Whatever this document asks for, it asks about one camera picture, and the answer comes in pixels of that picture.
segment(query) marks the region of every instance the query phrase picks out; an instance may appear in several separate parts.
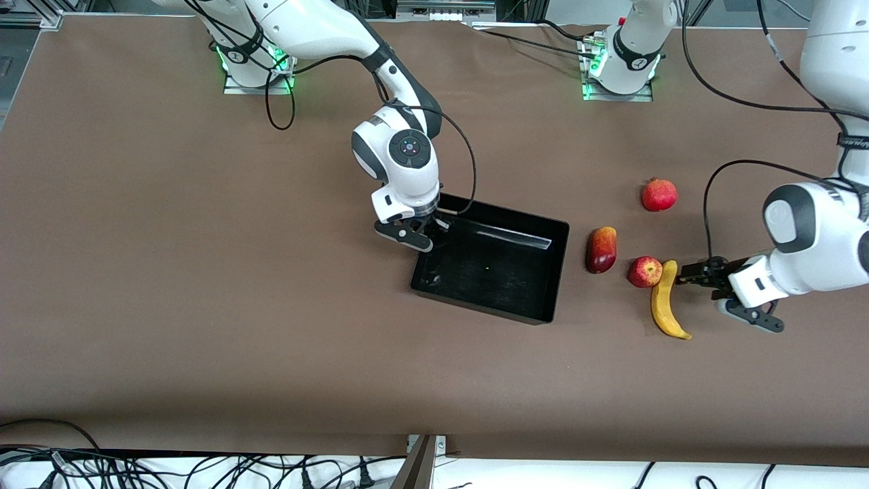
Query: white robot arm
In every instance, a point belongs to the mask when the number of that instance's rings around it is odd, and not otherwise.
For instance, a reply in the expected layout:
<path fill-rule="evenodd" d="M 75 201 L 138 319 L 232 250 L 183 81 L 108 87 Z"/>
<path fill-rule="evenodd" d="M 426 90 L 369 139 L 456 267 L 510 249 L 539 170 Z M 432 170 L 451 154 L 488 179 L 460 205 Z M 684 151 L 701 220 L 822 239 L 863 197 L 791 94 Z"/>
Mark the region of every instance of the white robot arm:
<path fill-rule="evenodd" d="M 275 47 L 300 59 L 358 58 L 393 96 L 351 138 L 359 165 L 382 182 L 371 196 L 375 231 L 432 250 L 426 228 L 443 225 L 435 218 L 441 185 L 431 142 L 441 130 L 440 106 L 368 23 L 329 0 L 156 1 L 187 4 L 228 60 L 229 74 L 245 86 L 265 85 L 269 70 L 263 66 L 275 65 Z"/>
<path fill-rule="evenodd" d="M 604 30 L 607 54 L 589 74 L 612 93 L 636 93 L 652 76 L 679 18 L 675 0 L 631 0 L 624 24 Z"/>
<path fill-rule="evenodd" d="M 816 0 L 800 73 L 806 88 L 830 107 L 869 116 L 867 23 L 865 0 Z M 869 122 L 839 117 L 846 132 L 829 180 L 856 192 L 821 182 L 775 189 L 763 207 L 775 248 L 731 264 L 687 265 L 681 283 L 706 281 L 724 292 L 717 300 L 721 311 L 772 332 L 783 325 L 760 309 L 764 304 L 869 284 Z"/>

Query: banana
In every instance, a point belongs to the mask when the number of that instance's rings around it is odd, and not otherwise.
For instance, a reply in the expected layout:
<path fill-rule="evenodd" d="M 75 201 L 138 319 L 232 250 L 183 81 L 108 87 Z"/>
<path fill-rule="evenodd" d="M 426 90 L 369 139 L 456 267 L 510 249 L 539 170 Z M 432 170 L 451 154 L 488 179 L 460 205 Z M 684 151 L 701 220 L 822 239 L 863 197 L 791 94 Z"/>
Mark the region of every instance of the banana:
<path fill-rule="evenodd" d="M 679 264 L 675 260 L 664 262 L 660 282 L 652 289 L 652 316 L 664 333 L 674 338 L 691 339 L 691 333 L 682 329 L 679 321 L 673 316 L 673 310 L 670 309 L 670 291 L 673 289 L 677 271 L 679 271 Z"/>

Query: black plastic tray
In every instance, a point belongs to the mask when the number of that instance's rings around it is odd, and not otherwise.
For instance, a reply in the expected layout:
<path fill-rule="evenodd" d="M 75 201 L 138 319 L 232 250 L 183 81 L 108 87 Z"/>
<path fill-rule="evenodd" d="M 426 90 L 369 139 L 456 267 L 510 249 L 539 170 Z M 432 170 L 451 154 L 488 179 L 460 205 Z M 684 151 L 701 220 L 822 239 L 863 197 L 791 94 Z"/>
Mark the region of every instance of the black plastic tray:
<path fill-rule="evenodd" d="M 442 194 L 442 209 L 465 198 Z M 482 202 L 447 216 L 449 231 L 416 259 L 410 287 L 419 295 L 531 325 L 551 323 L 570 226 Z"/>

